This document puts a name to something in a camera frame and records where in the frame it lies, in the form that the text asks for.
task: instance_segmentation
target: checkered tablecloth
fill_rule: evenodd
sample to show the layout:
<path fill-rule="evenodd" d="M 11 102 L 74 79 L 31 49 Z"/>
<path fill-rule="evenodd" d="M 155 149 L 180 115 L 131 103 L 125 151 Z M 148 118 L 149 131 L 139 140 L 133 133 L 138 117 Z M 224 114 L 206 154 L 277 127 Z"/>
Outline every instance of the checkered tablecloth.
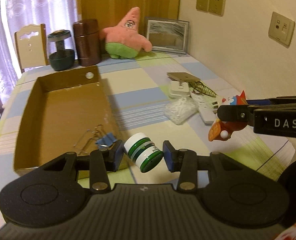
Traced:
<path fill-rule="evenodd" d="M 223 97 L 239 94 L 189 55 L 140 53 L 132 60 L 105 57 L 98 67 L 124 138 L 143 132 L 160 149 L 162 142 L 169 140 L 175 148 L 189 148 L 199 155 L 220 151 L 272 179 L 278 178 L 293 157 L 294 148 L 286 138 L 256 135 L 251 127 L 233 133 L 227 142 L 209 142 L 207 135 L 210 127 L 203 123 L 199 114 L 179 126 L 169 121 L 163 114 L 164 106 L 170 101 L 167 72 L 188 72 L 197 76 Z M 24 73 L 7 102 L 0 120 L 0 190 L 18 177 L 13 172 L 13 157 L 21 116 L 30 91 L 39 76 L 53 72 L 51 66 L 45 66 Z M 175 183 L 178 176 L 177 172 L 167 170 L 164 160 L 148 173 L 143 174 L 136 166 L 131 166 L 109 174 L 112 184 Z M 206 183 L 204 174 L 200 174 L 199 178 L 199 185 Z M 80 181 L 85 187 L 87 183 L 87 179 Z M 0 213 L 0 226 L 3 224 Z"/>

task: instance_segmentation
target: brown square box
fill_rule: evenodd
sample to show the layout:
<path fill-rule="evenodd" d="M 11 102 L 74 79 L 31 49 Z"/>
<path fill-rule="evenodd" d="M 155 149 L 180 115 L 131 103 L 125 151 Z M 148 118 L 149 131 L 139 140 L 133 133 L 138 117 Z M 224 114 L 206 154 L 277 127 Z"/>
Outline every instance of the brown square box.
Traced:
<path fill-rule="evenodd" d="M 37 78 L 19 127 L 14 170 L 24 175 L 65 152 L 77 152 L 74 144 L 86 130 L 100 124 L 106 133 L 122 139 L 96 66 Z M 84 145 L 88 139 L 85 136 L 78 144 Z M 96 148 L 93 141 L 86 151 L 89 154 Z M 126 167 L 124 155 L 120 169 Z M 81 172 L 79 179 L 88 175 Z"/>

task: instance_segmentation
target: ribbed gray panel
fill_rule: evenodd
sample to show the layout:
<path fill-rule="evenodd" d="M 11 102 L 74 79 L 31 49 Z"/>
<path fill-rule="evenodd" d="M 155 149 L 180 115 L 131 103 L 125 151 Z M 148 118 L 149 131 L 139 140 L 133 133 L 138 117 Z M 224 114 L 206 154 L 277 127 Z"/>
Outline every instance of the ribbed gray panel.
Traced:
<path fill-rule="evenodd" d="M 0 240 L 271 240 L 284 228 L 240 229 L 212 218 L 172 185 L 124 185 L 94 195 L 77 216 L 50 228 L 8 223 Z"/>

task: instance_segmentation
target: picture frame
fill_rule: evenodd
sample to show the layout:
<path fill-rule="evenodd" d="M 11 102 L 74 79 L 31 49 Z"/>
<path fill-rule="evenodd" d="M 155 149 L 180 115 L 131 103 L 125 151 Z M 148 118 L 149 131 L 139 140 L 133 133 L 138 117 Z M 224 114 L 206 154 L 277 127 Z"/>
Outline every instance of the picture frame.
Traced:
<path fill-rule="evenodd" d="M 152 43 L 152 51 L 187 54 L 189 22 L 146 17 L 146 38 Z"/>

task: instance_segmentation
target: orange toy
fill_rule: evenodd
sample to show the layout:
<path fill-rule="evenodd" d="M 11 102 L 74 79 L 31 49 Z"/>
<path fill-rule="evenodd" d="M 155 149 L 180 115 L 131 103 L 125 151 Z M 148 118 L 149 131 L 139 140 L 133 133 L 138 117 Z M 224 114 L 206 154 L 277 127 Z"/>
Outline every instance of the orange toy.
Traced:
<path fill-rule="evenodd" d="M 246 96 L 244 91 L 241 95 L 237 95 L 232 98 L 224 98 L 222 100 L 223 105 L 247 105 Z M 223 122 L 220 119 L 216 119 L 212 124 L 208 133 L 208 140 L 227 141 L 234 131 L 240 131 L 247 126 L 246 122 Z"/>

